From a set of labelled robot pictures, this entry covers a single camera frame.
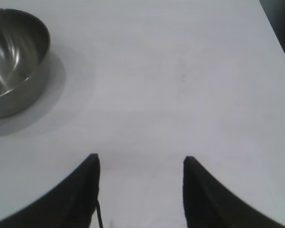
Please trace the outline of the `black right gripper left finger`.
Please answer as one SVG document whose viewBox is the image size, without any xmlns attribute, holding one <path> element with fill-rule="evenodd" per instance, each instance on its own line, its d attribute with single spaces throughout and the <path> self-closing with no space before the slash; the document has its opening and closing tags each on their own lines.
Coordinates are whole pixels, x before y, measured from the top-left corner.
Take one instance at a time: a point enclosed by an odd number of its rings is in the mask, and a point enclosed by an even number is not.
<svg viewBox="0 0 285 228">
<path fill-rule="evenodd" d="M 0 221 L 0 228 L 87 228 L 99 207 L 100 161 L 90 154 L 55 188 Z"/>
</svg>

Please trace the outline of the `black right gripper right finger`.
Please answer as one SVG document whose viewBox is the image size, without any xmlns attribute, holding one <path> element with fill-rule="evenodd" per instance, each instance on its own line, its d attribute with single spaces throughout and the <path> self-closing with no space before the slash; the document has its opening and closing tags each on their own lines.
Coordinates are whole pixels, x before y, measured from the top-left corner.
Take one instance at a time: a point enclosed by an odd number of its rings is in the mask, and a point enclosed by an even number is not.
<svg viewBox="0 0 285 228">
<path fill-rule="evenodd" d="M 183 207 L 189 228 L 281 228 L 205 169 L 192 156 L 183 162 Z"/>
</svg>

